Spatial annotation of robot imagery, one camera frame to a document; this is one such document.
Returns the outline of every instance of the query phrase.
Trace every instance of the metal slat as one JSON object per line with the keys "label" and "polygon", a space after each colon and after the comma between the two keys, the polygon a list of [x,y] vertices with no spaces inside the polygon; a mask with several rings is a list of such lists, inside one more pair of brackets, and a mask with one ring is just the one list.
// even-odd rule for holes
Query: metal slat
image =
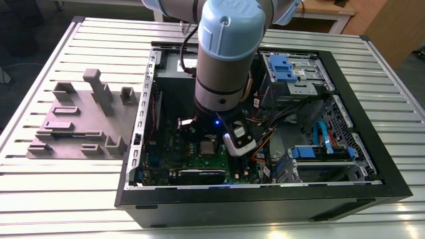
{"label": "metal slat", "polygon": [[[95,21],[86,21],[83,23],[83,26],[90,26],[90,27],[104,27],[106,24],[103,22],[95,22]],[[119,22],[111,22],[108,24],[108,28],[118,28],[118,29],[139,29],[139,30],[159,30],[159,31],[175,31],[180,32],[180,29],[176,28],[175,25],[154,25],[154,24],[128,24],[128,23],[119,23]],[[283,38],[282,37],[282,32],[274,32],[268,31],[266,34],[266,37],[276,37],[276,38]],[[331,41],[331,42],[347,42],[347,43],[358,43],[358,44],[364,44],[362,39],[359,38],[342,38],[342,37],[334,37],[334,36],[318,36],[318,35],[310,35],[310,34],[295,34],[295,33],[288,33],[286,34],[287,39],[304,39],[304,40],[320,40],[320,41]]]}
{"label": "metal slat", "polygon": [[59,63],[56,71],[84,72],[87,68],[99,69],[103,73],[123,73],[123,74],[144,74],[147,65],[107,65],[107,64],[88,64],[88,63]]}
{"label": "metal slat", "polygon": [[[83,74],[84,72],[64,72],[58,71],[54,72],[50,76],[50,80],[55,81],[71,81],[71,82],[83,82]],[[144,74],[132,75],[132,74],[111,74],[102,73],[100,81],[104,83],[131,83],[140,84],[146,80]]]}
{"label": "metal slat", "polygon": [[151,50],[151,44],[143,42],[123,42],[119,41],[91,41],[91,40],[74,40],[71,46],[95,47],[95,48],[116,48],[116,49],[136,49]]}
{"label": "metal slat", "polygon": [[[50,109],[52,108],[52,103],[34,103],[33,104],[34,108],[31,108],[31,112],[33,113],[48,113]],[[44,119],[46,116],[34,116],[34,118],[42,118]]]}
{"label": "metal slat", "polygon": [[147,60],[148,60],[147,57],[64,55],[60,59],[60,62],[140,66],[142,63],[144,63]]}
{"label": "metal slat", "polygon": [[394,127],[394,128],[400,128],[404,129],[407,127],[424,127],[423,122],[372,122],[375,127]]}
{"label": "metal slat", "polygon": [[[423,214],[403,214],[402,213],[402,214],[380,214],[380,215],[354,215],[342,219],[339,222],[340,223],[394,222],[394,221],[422,221],[424,219],[425,219],[425,216]],[[2,233],[18,234],[18,233],[22,233],[22,231],[26,231],[26,233],[29,234],[39,234],[39,233],[70,233],[70,232],[80,233],[80,232],[139,231],[139,230],[142,229],[136,222],[106,221],[106,222],[90,222],[90,223],[56,223],[54,227],[50,224],[7,225],[7,226],[3,226]]]}
{"label": "metal slat", "polygon": [[398,94],[383,94],[383,93],[364,93],[356,92],[359,101],[362,102],[395,102],[395,103],[406,103],[408,100],[403,95]]}
{"label": "metal slat", "polygon": [[374,69],[374,70],[383,69],[379,63],[372,63],[372,62],[338,61],[338,63],[342,68]]}
{"label": "metal slat", "polygon": [[392,157],[424,157],[425,156],[425,147],[423,145],[386,145],[386,147]]}
{"label": "metal slat", "polygon": [[63,166],[63,165],[2,165],[0,173],[118,173],[123,164],[116,166]]}
{"label": "metal slat", "polygon": [[23,217],[21,214],[6,213],[0,217],[2,225],[44,224],[44,223],[86,223],[102,221],[131,222],[132,217],[122,210],[102,210],[92,212],[29,212]]}
{"label": "metal slat", "polygon": [[387,127],[387,126],[376,126],[375,129],[380,133],[425,133],[425,126],[423,127]]}
{"label": "metal slat", "polygon": [[[167,29],[168,26],[176,27],[178,25],[174,23],[168,23],[168,22],[151,22],[151,21],[130,21],[130,20],[120,20],[120,19],[100,19],[100,18],[86,18],[84,24],[88,22],[103,22],[100,25],[100,27],[108,27],[110,23],[127,23],[128,26],[132,26],[134,24],[143,24],[143,25],[162,25],[163,28],[162,29]],[[279,37],[283,37],[283,33],[287,34],[294,34],[294,31],[286,31],[286,30],[275,30],[275,29],[268,29],[267,32],[278,32],[280,33]],[[340,35],[340,34],[328,34],[328,33],[318,33],[318,32],[303,32],[303,31],[298,31],[296,32],[298,35],[310,35],[310,36],[315,36],[318,37],[318,39],[322,39],[320,37],[334,37],[336,39],[339,39],[342,42],[347,41],[347,39],[351,39],[352,41],[356,40],[356,42],[359,42],[360,37],[356,35]]]}
{"label": "metal slat", "polygon": [[422,169],[419,169],[418,171],[402,171],[402,175],[404,176],[404,179],[410,185],[425,185],[424,171]]}
{"label": "metal slat", "polygon": [[334,54],[334,57],[338,61],[360,61],[360,62],[372,62],[378,63],[372,54],[366,55],[348,55],[348,54]]}
{"label": "metal slat", "polygon": [[425,157],[394,157],[394,161],[396,164],[403,165],[403,164],[425,164]]}
{"label": "metal slat", "polygon": [[388,77],[386,71],[356,71],[354,69],[343,68],[342,69],[346,76],[368,76],[368,77]]}
{"label": "metal slat", "polygon": [[408,103],[382,103],[382,102],[362,102],[366,111],[376,112],[415,112],[415,109]]}
{"label": "metal slat", "polygon": [[416,113],[395,112],[367,112],[372,122],[422,122],[422,117]]}
{"label": "metal slat", "polygon": [[380,133],[386,144],[425,144],[425,133]]}
{"label": "metal slat", "polygon": [[398,165],[399,169],[402,171],[424,171],[425,170],[425,164],[402,164]]}
{"label": "metal slat", "polygon": [[6,174],[0,177],[0,191],[116,190],[119,179],[119,173]]}
{"label": "metal slat", "polygon": [[[126,78],[127,75],[132,75],[132,74],[120,74],[123,76],[123,78]],[[92,91],[92,88],[91,88],[91,85],[88,83],[86,83],[83,81],[83,77],[80,78],[82,81],[75,81],[72,82],[72,86],[76,90],[79,91]],[[47,81],[44,86],[47,89],[52,90],[58,84],[56,81]],[[110,90],[111,91],[115,91],[115,92],[120,92],[122,91],[122,88],[126,86],[126,82],[120,82],[120,83],[110,83],[108,84],[108,87],[110,87]],[[132,84],[130,85],[130,87],[134,88],[135,92],[142,92],[143,91],[143,84]]]}
{"label": "metal slat", "polygon": [[371,85],[395,85],[388,77],[346,76],[350,83]]}
{"label": "metal slat", "polygon": [[355,92],[376,92],[376,93],[400,94],[400,90],[398,89],[396,86],[351,84],[351,87]]}
{"label": "metal slat", "polygon": [[[183,36],[180,29],[178,27],[175,27],[175,29],[176,31],[168,31],[167,37],[183,40],[186,36]],[[116,34],[116,35],[138,35],[138,36],[162,37],[162,38],[166,37],[164,32],[155,29],[147,31],[147,30],[139,30],[139,29],[82,26],[79,29],[79,32],[98,33],[98,34]],[[358,43],[327,42],[327,41],[302,40],[302,39],[294,40],[294,39],[284,39],[284,38],[276,38],[276,37],[266,37],[263,39],[263,43],[283,44],[283,45],[310,45],[310,46],[319,46],[319,47],[332,47],[332,48],[359,49],[359,50],[368,49],[364,44],[358,44]]]}
{"label": "metal slat", "polygon": [[111,49],[95,47],[68,47],[67,54],[75,55],[94,55],[94,56],[124,56],[124,57],[148,57],[150,50],[128,50],[128,49]]}
{"label": "metal slat", "polygon": [[425,203],[395,203],[368,208],[358,214],[419,213],[423,211],[425,211]]}
{"label": "metal slat", "polygon": [[[398,224],[395,222],[378,223],[380,226],[380,236],[383,238],[420,238],[425,234],[424,222],[406,222]],[[272,227],[256,226],[256,229],[248,229],[247,227],[238,228],[219,228],[212,229],[174,229],[174,238],[191,238],[194,234],[199,238],[215,239],[215,238],[238,238],[242,234],[250,234],[246,238],[340,238],[344,235],[346,239],[371,238],[376,233],[375,227],[366,227],[362,224],[334,224],[328,226],[306,227],[303,225],[294,224],[290,226],[275,225]],[[170,230],[144,230],[143,232],[119,232],[122,239],[139,239],[147,235],[148,238],[164,239],[170,237]],[[106,235],[111,237],[116,236],[115,233],[99,232],[99,233],[80,233],[79,236],[91,239],[106,239]],[[31,237],[33,239],[46,239],[46,236]],[[56,234],[56,239],[70,239],[68,234]]]}

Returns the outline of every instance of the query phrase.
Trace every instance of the blue plastic latch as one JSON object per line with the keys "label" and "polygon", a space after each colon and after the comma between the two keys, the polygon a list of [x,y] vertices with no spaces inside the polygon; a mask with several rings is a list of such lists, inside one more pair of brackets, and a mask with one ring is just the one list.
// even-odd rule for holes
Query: blue plastic latch
{"label": "blue plastic latch", "polygon": [[144,172],[139,171],[139,180],[144,180]]}
{"label": "blue plastic latch", "polygon": [[283,72],[283,71],[291,71],[292,70],[292,64],[288,61],[288,58],[286,56],[270,56],[271,61],[271,68],[274,72]]}
{"label": "blue plastic latch", "polygon": [[258,155],[256,155],[256,158],[266,158],[266,155],[264,155],[264,150],[260,149]]}
{"label": "blue plastic latch", "polygon": [[356,151],[352,147],[350,147],[348,149],[348,154],[351,155],[351,159],[355,159],[356,158]]}
{"label": "blue plastic latch", "polygon": [[312,147],[299,147],[300,158],[316,158],[315,150]]}
{"label": "blue plastic latch", "polygon": [[291,152],[292,152],[292,158],[299,158],[300,157],[299,148],[291,149]]}
{"label": "blue plastic latch", "polygon": [[288,72],[275,72],[278,82],[298,82],[299,77],[296,77],[291,71]]}

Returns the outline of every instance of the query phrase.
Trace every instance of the green circuit board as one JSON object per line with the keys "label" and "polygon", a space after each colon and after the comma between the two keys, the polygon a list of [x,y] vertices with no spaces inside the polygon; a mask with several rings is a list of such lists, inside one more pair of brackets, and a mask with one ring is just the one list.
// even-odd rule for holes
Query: green circuit board
{"label": "green circuit board", "polygon": [[147,155],[151,169],[146,172],[150,184],[167,186],[179,170],[223,170],[226,184],[251,184],[259,181],[258,164],[248,159],[230,156],[226,145],[216,145],[215,155],[202,156],[198,142],[187,142],[175,129],[168,127],[163,135],[162,150]]}

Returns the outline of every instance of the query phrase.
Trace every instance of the metal frame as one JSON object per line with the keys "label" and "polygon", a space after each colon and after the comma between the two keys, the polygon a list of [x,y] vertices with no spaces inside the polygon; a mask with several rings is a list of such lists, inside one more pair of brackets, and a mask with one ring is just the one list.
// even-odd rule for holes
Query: metal frame
{"label": "metal frame", "polygon": [[5,236],[58,239],[135,237],[203,238],[292,237],[420,238],[425,235],[425,120],[415,101],[395,83],[387,64],[359,36],[270,30],[264,47],[332,51],[358,99],[374,121],[394,161],[411,186],[414,197],[398,204],[375,206],[334,223],[288,223],[203,227],[195,229],[142,230],[114,201],[122,161],[30,160],[26,154],[34,132],[50,107],[56,82],[66,81],[86,89],[82,65],[103,70],[102,80],[111,87],[143,91],[143,77],[152,41],[179,41],[184,36],[178,24],[116,19],[86,18],[72,23],[66,40],[31,87],[11,123],[0,136],[0,234]]}

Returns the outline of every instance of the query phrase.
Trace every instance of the floor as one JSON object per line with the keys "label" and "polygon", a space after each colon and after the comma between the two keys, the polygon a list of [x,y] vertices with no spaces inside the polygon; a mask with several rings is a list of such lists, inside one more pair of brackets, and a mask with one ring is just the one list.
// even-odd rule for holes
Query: floor
{"label": "floor", "polygon": [[[152,11],[144,7],[67,2],[64,11],[58,12],[54,2],[39,1],[38,3],[46,19],[46,24],[34,28],[40,50],[31,57],[15,58],[0,46],[2,66],[10,66],[17,63],[44,64],[76,15],[128,20],[154,20]],[[425,60],[420,60],[412,55],[396,72],[422,106],[425,108],[424,66]],[[15,84],[9,87],[0,85],[0,132],[13,117],[40,70],[42,67],[38,65],[21,65],[6,70],[15,79]]]}

